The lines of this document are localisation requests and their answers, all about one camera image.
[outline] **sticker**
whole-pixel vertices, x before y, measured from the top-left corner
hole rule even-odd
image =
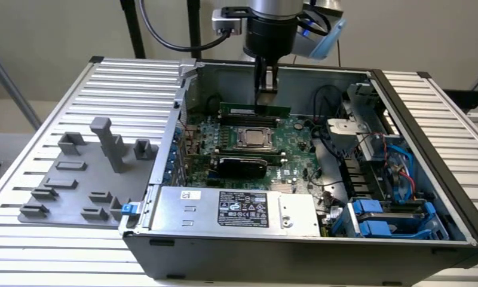
[[[221,226],[269,227],[265,193],[220,191],[217,223]]]
[[[195,199],[199,200],[201,196],[200,190],[184,190],[181,191],[181,199]]]

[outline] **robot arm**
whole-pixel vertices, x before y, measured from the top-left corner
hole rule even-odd
[[[242,50],[254,59],[254,104],[260,112],[277,95],[280,58],[290,53],[326,58],[345,26],[340,19],[332,28],[326,14],[341,18],[340,1],[250,0],[248,7],[214,10],[213,29],[218,35],[240,35],[246,19]]]

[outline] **gray plastic post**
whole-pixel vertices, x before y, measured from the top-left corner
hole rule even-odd
[[[109,118],[95,118],[91,124],[91,130],[97,135],[99,141],[103,145],[103,152],[111,161],[113,171],[120,173],[120,168],[124,164],[123,162],[123,149],[120,146],[116,146],[111,131],[112,121]]]
[[[39,128],[41,127],[41,120],[39,119],[39,116],[35,110],[32,109],[31,104],[23,97],[21,92],[19,91],[15,82],[11,79],[9,75],[7,74],[1,64],[0,64],[0,83],[5,88],[7,92],[9,93],[11,97],[13,98],[15,103],[19,109],[21,110],[23,115],[25,115],[25,118],[29,121],[31,125],[36,130],[39,130]]]

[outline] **wall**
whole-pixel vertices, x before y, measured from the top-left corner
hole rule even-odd
[[[203,0],[204,42],[214,36],[214,6],[246,0]],[[188,45],[185,0],[147,0],[152,22],[175,44]],[[446,88],[468,88],[478,75],[478,0],[344,0],[349,20],[342,65],[428,71]],[[189,57],[155,42],[144,27],[148,57]],[[204,57],[237,59],[242,37]],[[119,0],[0,0],[0,60],[28,99],[59,100],[92,55],[133,57]],[[292,62],[293,56],[284,58]],[[336,50],[324,62],[336,65]],[[0,86],[0,98],[8,98]]]

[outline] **white label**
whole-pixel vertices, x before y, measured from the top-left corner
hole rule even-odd
[[[195,199],[199,200],[201,195],[200,190],[184,190],[181,191],[181,199]]]

